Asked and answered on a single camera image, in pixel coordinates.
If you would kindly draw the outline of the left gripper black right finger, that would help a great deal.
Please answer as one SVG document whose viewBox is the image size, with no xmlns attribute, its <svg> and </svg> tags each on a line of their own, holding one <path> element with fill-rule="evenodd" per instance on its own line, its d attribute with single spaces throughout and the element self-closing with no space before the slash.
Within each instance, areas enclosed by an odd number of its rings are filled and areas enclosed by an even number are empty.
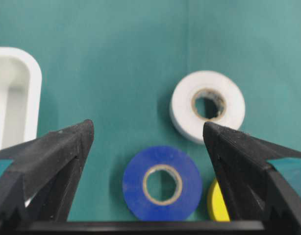
<svg viewBox="0 0 301 235">
<path fill-rule="evenodd" d="M 234 234 L 301 235 L 301 152 L 213 122 L 203 140 Z"/>
</svg>

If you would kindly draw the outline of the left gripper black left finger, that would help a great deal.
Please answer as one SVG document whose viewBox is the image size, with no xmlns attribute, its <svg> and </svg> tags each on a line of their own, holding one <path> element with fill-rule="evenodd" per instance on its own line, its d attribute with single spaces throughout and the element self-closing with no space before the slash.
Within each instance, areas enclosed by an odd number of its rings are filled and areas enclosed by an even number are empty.
<svg viewBox="0 0 301 235">
<path fill-rule="evenodd" d="M 22 222 L 65 222 L 94 140 L 87 119 L 0 150 L 0 235 Z"/>
</svg>

